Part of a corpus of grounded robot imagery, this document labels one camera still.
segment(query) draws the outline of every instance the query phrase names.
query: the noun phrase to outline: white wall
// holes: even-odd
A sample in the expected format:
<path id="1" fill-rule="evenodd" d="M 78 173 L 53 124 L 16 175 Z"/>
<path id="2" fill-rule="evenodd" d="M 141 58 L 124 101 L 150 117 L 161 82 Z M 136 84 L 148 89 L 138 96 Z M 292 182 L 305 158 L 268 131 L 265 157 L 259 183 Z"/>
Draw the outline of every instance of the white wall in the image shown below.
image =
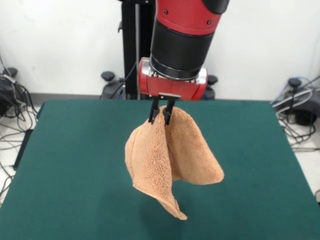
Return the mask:
<path id="1" fill-rule="evenodd" d="M 117 0 L 1 0 L 2 57 L 30 92 L 98 95 L 102 71 L 124 73 L 120 20 Z M 223 99 L 270 100 L 288 77 L 314 77 L 320 1 L 230 0 L 205 66 Z"/>

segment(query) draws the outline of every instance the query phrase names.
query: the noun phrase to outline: metal pole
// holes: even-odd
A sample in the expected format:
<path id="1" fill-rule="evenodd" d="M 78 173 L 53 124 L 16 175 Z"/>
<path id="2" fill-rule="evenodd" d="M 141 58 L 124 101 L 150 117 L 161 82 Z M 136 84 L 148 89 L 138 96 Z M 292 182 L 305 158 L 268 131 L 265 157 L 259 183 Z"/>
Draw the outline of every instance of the metal pole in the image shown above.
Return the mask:
<path id="1" fill-rule="evenodd" d="M 139 62 L 140 62 L 140 5 L 135 4 L 135 52 L 136 52 L 136 86 L 137 99 L 141 99 L 139 91 Z"/>

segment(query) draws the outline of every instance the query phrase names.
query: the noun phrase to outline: tan towel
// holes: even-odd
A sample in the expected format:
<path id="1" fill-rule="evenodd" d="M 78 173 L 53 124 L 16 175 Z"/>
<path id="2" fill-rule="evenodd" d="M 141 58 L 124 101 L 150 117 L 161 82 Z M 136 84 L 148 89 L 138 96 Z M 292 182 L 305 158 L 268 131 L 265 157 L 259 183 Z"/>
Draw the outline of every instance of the tan towel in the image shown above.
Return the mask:
<path id="1" fill-rule="evenodd" d="M 223 180 L 224 172 L 192 117 L 174 107 L 170 124 L 165 126 L 163 109 L 154 124 L 146 121 L 132 132 L 125 145 L 125 164 L 137 190 L 186 220 L 172 193 L 173 181 L 215 184 Z"/>

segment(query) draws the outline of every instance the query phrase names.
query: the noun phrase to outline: black cable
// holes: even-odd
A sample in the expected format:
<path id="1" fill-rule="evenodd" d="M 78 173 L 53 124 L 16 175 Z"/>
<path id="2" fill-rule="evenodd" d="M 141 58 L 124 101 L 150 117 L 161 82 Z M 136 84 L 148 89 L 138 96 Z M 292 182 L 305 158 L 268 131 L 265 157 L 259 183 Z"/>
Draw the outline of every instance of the black cable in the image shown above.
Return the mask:
<path id="1" fill-rule="evenodd" d="M 310 116 L 309 133 L 306 133 L 306 134 L 299 134 L 298 132 L 296 132 L 294 129 L 290 127 L 289 125 L 290 116 L 286 116 L 285 118 L 279 117 L 279 121 L 284 124 L 282 125 L 284 133 L 287 135 L 287 137 L 293 138 L 295 140 L 295 143 L 291 144 L 292 147 L 308 141 L 311 138 L 311 136 L 316 132 L 316 126 L 313 124 L 313 117 L 314 117 L 314 113 L 312 112 Z"/>
<path id="2" fill-rule="evenodd" d="M 17 118 L 16 118 L 16 124 L 18 125 L 19 129 L 21 130 L 21 132 L 24 133 L 25 130 L 20 126 L 19 120 L 20 120 L 20 118 L 17 117 Z"/>
<path id="3" fill-rule="evenodd" d="M 3 67 L 3 69 L 8 73 L 8 75 L 9 75 L 10 77 L 12 77 L 12 76 L 11 76 L 11 72 L 8 70 L 8 68 L 6 68 L 6 66 L 5 66 L 5 64 L 4 64 L 4 61 L 2 60 L 1 54 L 0 54 L 0 63 L 1 63 L 1 65 L 2 65 L 2 67 Z"/>
<path id="4" fill-rule="evenodd" d="M 15 112 L 16 114 L 13 115 L 13 116 L 9 116 L 7 113 L 5 113 L 5 114 L 3 115 L 3 117 L 8 118 L 8 119 L 15 119 L 15 118 L 18 117 L 18 115 L 17 115 L 17 112 L 16 112 L 16 111 L 14 111 L 14 112 Z"/>
<path id="5" fill-rule="evenodd" d="M 4 168 L 12 168 L 14 165 L 6 165 L 6 166 L 3 166 Z"/>
<path id="6" fill-rule="evenodd" d="M 307 82 L 306 84 L 302 85 L 301 87 L 299 87 L 298 90 L 304 89 L 305 87 L 309 86 L 310 84 L 314 83 L 317 80 L 320 80 L 320 75 L 315 77 L 313 80 Z"/>
<path id="7" fill-rule="evenodd" d="M 31 95 L 30 95 L 29 91 L 24 86 L 19 84 L 18 82 L 16 82 L 16 85 L 18 85 L 20 88 L 22 88 L 26 92 L 26 95 L 28 97 L 26 104 L 28 104 L 28 101 L 29 101 L 29 104 L 30 104 L 32 110 L 35 111 L 36 114 L 38 114 L 38 111 L 35 109 L 34 103 L 32 102 Z"/>
<path id="8" fill-rule="evenodd" d="M 294 102 L 295 102 L 295 94 L 292 92 L 292 99 L 290 101 L 290 105 L 289 105 L 289 109 L 285 115 L 285 120 L 286 122 L 282 119 L 282 122 L 284 122 L 284 127 L 283 127 L 283 131 L 284 133 L 286 133 L 286 129 L 288 128 L 288 125 L 290 123 L 290 117 L 291 117 L 291 113 L 293 111 L 293 105 L 294 105 Z"/>
<path id="9" fill-rule="evenodd" d="M 16 146 L 7 147 L 7 148 L 0 148 L 0 150 L 5 151 L 5 150 L 10 150 L 10 149 L 16 149 L 18 147 L 21 147 L 21 144 L 20 145 L 16 145 Z"/>
<path id="10" fill-rule="evenodd" d="M 119 89 L 120 89 L 121 87 L 123 87 L 123 85 L 126 83 L 126 81 L 128 80 L 128 78 L 129 78 L 129 77 L 131 76 L 131 74 L 134 72 L 134 70 L 135 70 L 135 68 L 136 68 L 136 65 L 137 65 L 137 63 L 135 63 L 135 64 L 133 65 L 133 67 L 131 68 L 129 74 L 125 77 L 125 79 L 123 80 L 123 82 L 120 84 L 119 87 L 117 87 L 117 89 L 114 91 L 114 93 L 111 95 L 111 97 L 110 97 L 109 99 L 112 99 L 112 98 L 115 96 L 115 94 L 119 91 Z M 104 94 L 104 92 L 105 92 L 105 90 L 106 90 L 106 87 L 108 87 L 108 85 L 104 86 L 103 91 L 102 91 L 99 99 L 102 98 L 102 96 L 103 96 L 103 94 Z"/>
<path id="11" fill-rule="evenodd" d="M 7 101 L 8 103 L 10 103 L 12 106 L 15 106 L 15 107 L 17 107 L 17 108 L 19 107 L 19 105 L 17 105 L 16 103 L 13 103 L 9 98 L 7 98 L 6 95 L 0 94 L 0 97 L 1 97 L 1 98 L 4 98 L 5 101 Z"/>
<path id="12" fill-rule="evenodd" d="M 24 132 L 16 132 L 16 133 L 10 133 L 10 134 L 4 135 L 4 136 L 0 137 L 0 141 L 6 137 L 15 136 L 15 135 L 22 134 L 22 133 L 24 133 Z"/>
<path id="13" fill-rule="evenodd" d="M 14 175 L 12 175 L 12 176 L 9 175 L 9 176 L 4 180 L 4 184 L 3 184 L 2 189 L 1 189 L 1 191 L 0 191 L 0 198 L 1 198 L 1 196 L 5 193 L 5 191 L 7 191 L 7 190 L 10 188 L 13 178 L 14 178 Z M 9 179 L 11 179 L 11 182 L 9 183 L 8 186 L 6 186 L 6 185 L 7 185 L 7 181 L 8 181 Z"/>
<path id="14" fill-rule="evenodd" d="M 1 169 L 4 171 L 4 173 L 9 177 L 10 174 L 7 172 L 7 170 L 5 169 L 5 167 L 2 165 L 1 160 L 0 160 L 0 167 L 1 167 Z"/>
<path id="15" fill-rule="evenodd" d="M 29 113 L 29 111 L 26 109 L 26 114 L 29 116 L 30 122 L 31 122 L 31 126 L 29 127 L 29 130 L 32 129 L 32 127 L 34 126 L 34 121 L 32 120 L 32 117 Z"/>
<path id="16" fill-rule="evenodd" d="M 22 143 L 23 141 L 22 140 L 0 140 L 0 142 Z"/>
<path id="17" fill-rule="evenodd" d="M 3 123 L 1 123 L 1 122 L 0 122 L 0 125 L 8 128 L 8 129 L 12 129 L 12 130 L 15 130 L 15 131 L 17 131 L 17 132 L 21 132 L 19 129 L 14 128 L 14 127 L 12 127 L 12 126 L 5 125 L 5 124 L 3 124 Z"/>
<path id="18" fill-rule="evenodd" d="M 22 122 L 26 122 L 26 118 L 22 115 L 22 111 L 20 109 L 16 109 L 17 118 L 20 119 Z"/>

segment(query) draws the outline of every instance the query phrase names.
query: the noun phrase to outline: green felt surface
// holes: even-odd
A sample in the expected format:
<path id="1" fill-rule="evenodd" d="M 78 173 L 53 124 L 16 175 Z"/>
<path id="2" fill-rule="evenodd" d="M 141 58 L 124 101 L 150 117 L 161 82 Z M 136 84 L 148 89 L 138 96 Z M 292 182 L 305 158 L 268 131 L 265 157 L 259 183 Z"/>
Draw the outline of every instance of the green felt surface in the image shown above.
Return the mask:
<path id="1" fill-rule="evenodd" d="M 173 184 L 187 221 L 135 190 L 125 166 L 151 102 L 49 101 L 0 209 L 0 239 L 320 239 L 320 209 L 268 103 L 177 105 L 225 171 L 219 184 Z"/>

